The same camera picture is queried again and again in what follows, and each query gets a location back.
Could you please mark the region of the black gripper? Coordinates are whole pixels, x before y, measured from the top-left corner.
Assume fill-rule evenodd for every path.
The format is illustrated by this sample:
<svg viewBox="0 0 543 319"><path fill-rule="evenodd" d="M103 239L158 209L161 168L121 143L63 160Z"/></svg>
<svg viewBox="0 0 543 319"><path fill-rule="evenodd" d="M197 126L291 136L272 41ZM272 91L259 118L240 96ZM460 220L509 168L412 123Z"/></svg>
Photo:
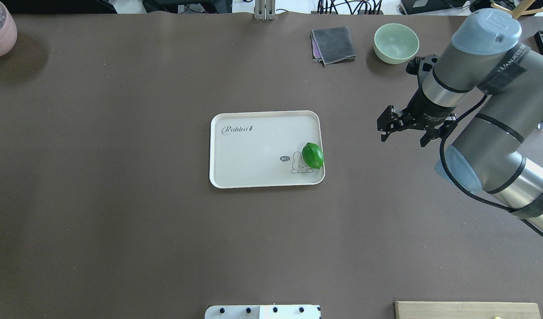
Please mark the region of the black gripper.
<svg viewBox="0 0 543 319"><path fill-rule="evenodd" d="M405 109L399 111L394 105L388 105L377 118L377 130L381 132L380 139L384 143L391 133L405 129L425 129L420 139L420 146L425 147L436 139L446 139L451 132L451 126L441 126L445 118L453 113L456 107L435 104L426 97L422 89L417 89Z"/></svg>

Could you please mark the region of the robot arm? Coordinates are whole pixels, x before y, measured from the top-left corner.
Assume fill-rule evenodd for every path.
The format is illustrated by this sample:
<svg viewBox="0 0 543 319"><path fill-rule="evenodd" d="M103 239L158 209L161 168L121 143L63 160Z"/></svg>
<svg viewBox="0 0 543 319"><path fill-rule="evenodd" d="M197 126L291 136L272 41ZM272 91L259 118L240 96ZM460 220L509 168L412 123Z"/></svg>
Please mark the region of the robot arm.
<svg viewBox="0 0 543 319"><path fill-rule="evenodd" d="M518 152L543 125L543 55L520 36L509 13L473 12L441 56L409 61L417 91L405 109L389 105L377 129L382 141L407 129L425 132L421 147L440 139L440 175L543 237L543 167Z"/></svg>

